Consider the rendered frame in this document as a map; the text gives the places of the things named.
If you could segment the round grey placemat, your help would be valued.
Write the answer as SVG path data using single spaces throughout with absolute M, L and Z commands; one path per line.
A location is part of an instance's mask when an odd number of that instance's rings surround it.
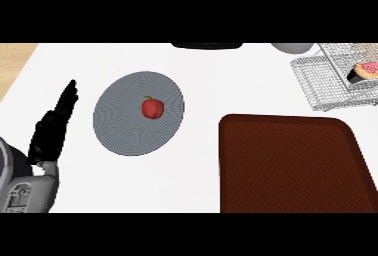
M 142 114 L 147 96 L 164 103 L 158 119 L 149 119 Z M 131 73 L 109 85 L 99 97 L 93 112 L 96 138 L 112 153 L 145 155 L 173 138 L 183 113 L 183 95 L 174 81 L 156 72 Z

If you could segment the black appliance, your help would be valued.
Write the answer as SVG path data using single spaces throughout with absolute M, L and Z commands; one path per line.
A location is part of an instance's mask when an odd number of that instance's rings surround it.
M 171 43 L 174 47 L 198 50 L 238 49 L 242 43 Z

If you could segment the grey round object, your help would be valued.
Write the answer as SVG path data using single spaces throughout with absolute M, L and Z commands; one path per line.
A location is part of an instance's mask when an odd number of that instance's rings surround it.
M 272 46 L 283 53 L 303 54 L 313 47 L 311 43 L 273 43 Z

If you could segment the brown rectangular tray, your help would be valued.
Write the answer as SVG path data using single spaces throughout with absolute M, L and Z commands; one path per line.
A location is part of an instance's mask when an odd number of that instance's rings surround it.
M 335 118 L 229 114 L 218 123 L 223 213 L 378 213 L 378 189 Z

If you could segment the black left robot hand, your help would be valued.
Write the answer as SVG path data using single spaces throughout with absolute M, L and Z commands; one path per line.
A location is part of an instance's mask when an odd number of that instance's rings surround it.
M 60 156 L 66 126 L 74 106 L 78 100 L 77 81 L 71 80 L 60 94 L 53 110 L 49 110 L 35 124 L 35 131 L 29 142 L 26 162 L 54 162 Z

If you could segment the red bell pepper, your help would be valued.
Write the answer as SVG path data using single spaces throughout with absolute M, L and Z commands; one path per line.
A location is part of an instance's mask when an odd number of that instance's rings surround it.
M 146 96 L 146 100 L 142 103 L 142 114 L 149 119 L 158 119 L 162 116 L 164 112 L 164 103 L 152 98 L 150 96 Z

